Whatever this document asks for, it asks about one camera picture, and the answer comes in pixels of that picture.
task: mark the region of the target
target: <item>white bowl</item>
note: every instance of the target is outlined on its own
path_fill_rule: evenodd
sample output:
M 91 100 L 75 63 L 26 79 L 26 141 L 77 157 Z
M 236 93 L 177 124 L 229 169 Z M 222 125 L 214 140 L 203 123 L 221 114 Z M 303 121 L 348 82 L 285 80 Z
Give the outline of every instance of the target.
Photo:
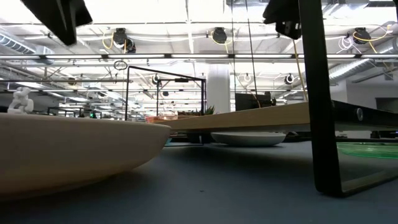
M 231 146 L 261 147 L 274 146 L 284 141 L 286 135 L 267 132 L 219 132 L 211 137 L 220 143 Z
M 0 113 L 0 200 L 89 184 L 136 168 L 164 147 L 159 124 Z

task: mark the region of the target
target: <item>white robot toy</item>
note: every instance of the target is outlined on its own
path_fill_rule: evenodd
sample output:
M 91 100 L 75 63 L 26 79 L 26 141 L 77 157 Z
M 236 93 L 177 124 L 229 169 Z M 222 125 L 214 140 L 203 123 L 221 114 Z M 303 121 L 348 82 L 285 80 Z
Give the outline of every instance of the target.
M 8 107 L 8 113 L 12 114 L 26 114 L 27 112 L 33 111 L 33 100 L 29 99 L 28 94 L 30 93 L 30 88 L 19 87 L 17 91 L 13 94 L 14 99 Z

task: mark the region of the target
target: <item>blue-gray floor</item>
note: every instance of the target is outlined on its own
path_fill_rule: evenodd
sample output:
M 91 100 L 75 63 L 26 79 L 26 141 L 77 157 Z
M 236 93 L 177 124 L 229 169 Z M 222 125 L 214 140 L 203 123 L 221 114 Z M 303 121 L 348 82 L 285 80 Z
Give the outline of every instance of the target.
M 0 223 L 396 223 L 398 181 L 348 198 L 313 185 L 309 142 L 168 147 L 78 190 L 0 204 Z

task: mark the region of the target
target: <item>ceiling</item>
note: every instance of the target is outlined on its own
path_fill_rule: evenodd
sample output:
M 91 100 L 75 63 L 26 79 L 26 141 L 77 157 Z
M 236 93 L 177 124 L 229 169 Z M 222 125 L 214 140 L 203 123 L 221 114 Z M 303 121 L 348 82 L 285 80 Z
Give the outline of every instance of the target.
M 43 45 L 54 51 L 54 54 L 122 54 L 123 48 L 112 47 L 111 36 L 115 28 L 126 28 L 126 33 L 134 41 L 137 54 L 294 54 L 292 41 L 286 37 L 278 37 L 274 24 L 262 23 L 262 13 L 265 3 L 252 4 L 248 11 L 246 7 L 237 4 L 233 8 L 226 5 L 224 0 L 85 0 L 86 6 L 93 18 L 93 23 L 77 28 L 78 42 L 67 47 L 57 37 L 38 21 L 35 16 L 19 0 L 9 0 L 0 7 L 0 32 L 7 32 L 21 41 L 33 45 Z M 381 40 L 373 42 L 375 46 L 389 40 L 398 32 L 396 25 L 396 10 L 394 7 L 365 7 L 366 1 L 355 5 L 323 5 L 326 48 L 328 54 L 355 54 L 371 50 L 369 44 L 350 47 L 341 50 L 341 41 L 348 32 L 354 32 L 355 27 L 365 27 L 372 38 L 386 34 L 388 24 L 389 33 Z M 215 44 L 211 32 L 215 27 L 224 27 L 230 44 Z M 297 41 L 297 52 L 303 53 L 302 41 Z M 0 46 L 2 54 L 17 54 L 7 47 Z M 54 73 L 53 79 L 67 79 L 70 77 L 84 79 L 126 78 L 126 71 L 113 68 L 114 60 L 107 62 L 98 60 L 55 60 L 51 65 L 44 65 L 32 60 L 9 60 L 15 66 L 34 72 L 41 77 Z M 130 59 L 130 65 L 137 65 L 153 70 L 179 73 L 192 77 L 206 78 L 209 75 L 208 65 L 212 63 L 230 63 L 231 89 L 234 88 L 234 75 L 240 81 L 240 89 L 254 88 L 252 81 L 253 65 L 250 60 L 237 60 L 233 69 L 232 60 L 194 60 L 194 59 Z M 330 67 L 345 61 L 330 61 Z M 301 72 L 305 71 L 303 60 L 300 60 Z M 254 63 L 257 88 L 290 89 L 292 86 L 284 83 L 284 77 L 291 73 L 298 77 L 295 60 L 256 60 Z M 154 72 L 133 71 L 130 90 L 154 89 L 151 82 Z M 58 87 L 66 89 L 83 89 L 82 86 L 70 86 L 59 83 Z M 101 88 L 125 89 L 126 84 L 102 83 Z M 170 93 L 169 98 L 199 99 L 200 88 L 197 84 L 174 83 L 167 85 L 168 89 L 192 89 L 191 92 Z M 132 92 L 136 103 L 153 103 L 148 95 Z M 198 108 L 200 104 L 189 104 L 190 108 Z

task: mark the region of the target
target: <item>floor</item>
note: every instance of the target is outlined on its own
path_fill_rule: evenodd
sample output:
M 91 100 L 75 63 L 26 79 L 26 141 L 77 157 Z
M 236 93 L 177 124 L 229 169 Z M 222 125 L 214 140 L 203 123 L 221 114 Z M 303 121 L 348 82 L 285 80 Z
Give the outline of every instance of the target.
M 309 142 L 166 147 L 95 185 L 0 204 L 0 223 L 396 223 L 398 181 L 348 198 L 313 185 Z

